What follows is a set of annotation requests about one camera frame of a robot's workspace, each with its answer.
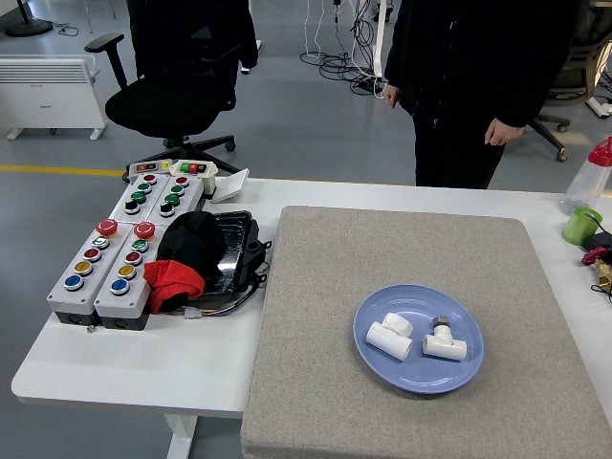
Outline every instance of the black jacket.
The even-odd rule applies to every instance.
[[[578,3],[404,0],[384,76],[411,115],[460,116],[469,104],[525,126],[567,58]]]
[[[138,77],[157,72],[166,55],[175,58],[186,39],[203,27],[217,47],[214,55],[240,46],[237,59],[242,65],[257,65],[248,0],[127,0],[127,8]]]

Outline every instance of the blue plate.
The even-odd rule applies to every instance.
[[[406,318],[414,327],[410,335],[412,348],[405,361],[365,341],[372,323],[382,323],[387,313]],[[452,337],[468,345],[464,361],[423,354],[423,339],[433,334],[433,319],[438,316],[448,317]],[[361,356],[377,375],[420,394],[439,394],[461,387],[478,373],[485,357],[482,333],[468,310],[454,298],[422,285],[392,285],[374,292],[357,310],[353,334]]]

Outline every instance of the white pipe fitting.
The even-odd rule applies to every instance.
[[[406,338],[410,336],[413,330],[412,324],[408,320],[394,313],[388,313],[384,316],[382,326]]]
[[[463,361],[468,354],[468,346],[465,341],[452,337],[448,319],[439,316],[433,320],[433,335],[426,335],[423,339],[423,353]]]
[[[365,340],[400,361],[405,361],[412,347],[412,339],[398,335],[379,322],[374,322],[370,326]]]

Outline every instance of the hand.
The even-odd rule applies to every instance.
[[[395,108],[395,104],[398,103],[400,97],[402,96],[402,90],[387,84],[382,90],[382,96],[384,97],[384,100],[386,100],[389,107]]]
[[[485,134],[485,144],[493,146],[503,145],[506,142],[513,141],[523,134],[523,127],[512,127],[504,124],[498,119],[491,121],[489,129]]]

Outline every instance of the gray floor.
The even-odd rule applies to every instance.
[[[389,110],[381,100],[351,93],[348,83],[322,78],[317,68],[303,64],[304,21],[308,2],[253,0],[257,37],[263,41],[260,64],[240,76],[238,105],[222,114],[205,136],[232,133],[236,151],[221,147],[218,156],[253,177],[312,179],[412,185],[413,130],[402,110]],[[0,54],[80,55],[93,37],[125,33],[120,54],[134,78],[125,5],[115,0],[113,19],[105,0],[89,1],[94,33],[89,33],[84,2],[31,0],[34,15],[78,27],[76,37],[55,29],[44,35],[11,38],[0,33]],[[340,51],[331,1],[317,43],[326,53]],[[321,2],[310,2],[308,39],[316,51],[315,31]],[[339,37],[350,48],[351,8],[344,2]],[[391,35],[393,18],[385,36]],[[100,73],[96,90],[102,102],[117,91],[106,58],[97,55]],[[492,188],[562,192],[570,184],[591,148],[610,131],[585,105],[551,109],[572,119],[559,135],[569,160],[555,161],[555,150],[527,129],[512,143],[492,181]],[[8,141],[9,127],[0,130],[0,165],[37,165],[121,170],[124,165],[162,149],[148,139],[109,123],[92,142],[89,131],[27,130]],[[94,410],[21,404],[11,393],[11,380],[49,316],[45,301],[74,252],[106,217],[124,188],[118,178],[0,171],[0,455],[16,458],[162,458],[170,441],[164,417],[145,412]],[[241,458],[240,421],[201,419],[192,458]]]

